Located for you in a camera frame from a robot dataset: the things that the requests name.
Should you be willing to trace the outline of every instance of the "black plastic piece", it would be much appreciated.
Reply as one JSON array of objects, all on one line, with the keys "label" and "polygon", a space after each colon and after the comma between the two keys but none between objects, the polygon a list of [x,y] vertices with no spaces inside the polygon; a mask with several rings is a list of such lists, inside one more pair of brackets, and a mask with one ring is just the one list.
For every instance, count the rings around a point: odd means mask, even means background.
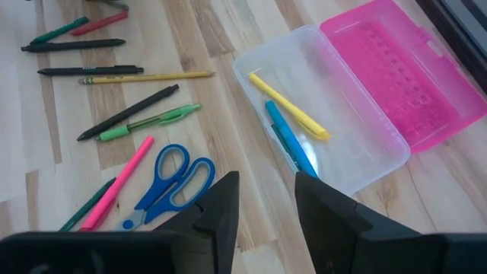
[{"label": "black plastic piece", "polygon": [[295,195],[317,274],[487,273],[487,234],[421,235],[304,172]]},{"label": "black plastic piece", "polygon": [[230,274],[238,172],[150,232],[28,232],[0,242],[0,273]]},{"label": "black plastic piece", "polygon": [[[487,48],[487,41],[476,39],[476,33],[486,31],[467,28],[461,19],[452,14],[444,0],[416,0],[425,11],[451,49],[457,54],[480,87],[487,93],[487,55],[482,48]],[[464,5],[471,5],[472,0],[457,0]],[[470,9],[472,15],[479,19],[479,13]]]}]

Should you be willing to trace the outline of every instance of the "pink highlighter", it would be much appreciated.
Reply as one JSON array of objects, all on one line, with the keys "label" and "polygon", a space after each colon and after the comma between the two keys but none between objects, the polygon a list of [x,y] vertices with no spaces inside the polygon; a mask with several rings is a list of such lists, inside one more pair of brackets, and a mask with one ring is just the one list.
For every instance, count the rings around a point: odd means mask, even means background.
[{"label": "pink highlighter", "polygon": [[134,170],[147,154],[152,144],[154,144],[154,137],[148,136],[138,148],[132,159],[130,159],[129,163],[127,163],[127,165],[123,168],[113,185],[107,190],[105,195],[101,197],[100,201],[94,207],[86,221],[84,221],[79,231],[95,231],[98,227],[100,227],[103,221],[105,221],[107,218],[108,213],[110,212],[110,209],[113,206],[123,185],[125,185],[127,180],[133,174]]}]

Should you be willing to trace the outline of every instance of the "red marker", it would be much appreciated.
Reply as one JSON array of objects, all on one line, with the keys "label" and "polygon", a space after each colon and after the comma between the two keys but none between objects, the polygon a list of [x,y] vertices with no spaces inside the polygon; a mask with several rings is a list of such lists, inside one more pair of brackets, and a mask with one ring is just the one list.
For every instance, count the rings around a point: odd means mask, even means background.
[{"label": "red marker", "polygon": [[93,30],[97,30],[97,29],[100,29],[102,27],[105,27],[109,24],[112,24],[112,23],[115,23],[117,21],[120,21],[122,19],[125,19],[129,16],[129,13],[127,11],[122,11],[118,14],[115,14],[114,16],[110,16],[108,18],[105,18],[105,19],[101,19],[101,20],[98,20],[98,21],[93,21],[93,22],[90,22],[88,24],[85,24],[81,27],[77,27],[75,28],[74,30],[72,30],[70,32],[71,35],[73,36],[80,36],[80,35],[83,35],[83,34],[86,34],[86,33],[89,33]]}]

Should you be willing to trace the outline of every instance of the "scissors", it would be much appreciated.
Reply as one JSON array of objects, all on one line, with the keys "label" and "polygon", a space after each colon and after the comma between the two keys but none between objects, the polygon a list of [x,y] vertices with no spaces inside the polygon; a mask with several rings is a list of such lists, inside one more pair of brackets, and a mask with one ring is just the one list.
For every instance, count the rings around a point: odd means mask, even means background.
[{"label": "scissors", "polygon": [[[183,162],[174,174],[170,177],[163,177],[161,170],[162,164],[164,163],[165,158],[172,152],[181,153]],[[203,166],[208,168],[208,176],[201,188],[184,204],[176,204],[173,200],[175,195],[186,187],[196,174],[196,171]],[[154,166],[154,182],[151,187],[135,206],[134,212],[127,219],[121,221],[114,230],[132,231],[142,224],[148,224],[164,212],[179,212],[190,207],[194,201],[206,193],[212,185],[214,178],[215,164],[213,164],[212,160],[208,158],[198,158],[190,166],[189,152],[182,145],[172,144],[166,146],[159,152],[159,155],[156,158]]]}]

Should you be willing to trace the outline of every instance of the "pencil case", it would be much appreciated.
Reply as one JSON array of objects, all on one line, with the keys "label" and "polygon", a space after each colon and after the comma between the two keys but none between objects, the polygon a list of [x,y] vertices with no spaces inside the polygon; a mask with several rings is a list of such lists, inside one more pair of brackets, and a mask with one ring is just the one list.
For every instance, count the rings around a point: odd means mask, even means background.
[{"label": "pencil case", "polygon": [[307,134],[282,107],[318,177],[352,195],[487,113],[487,104],[439,42],[391,0],[375,0],[239,56],[234,74],[266,133],[270,98],[256,73],[333,136]]}]

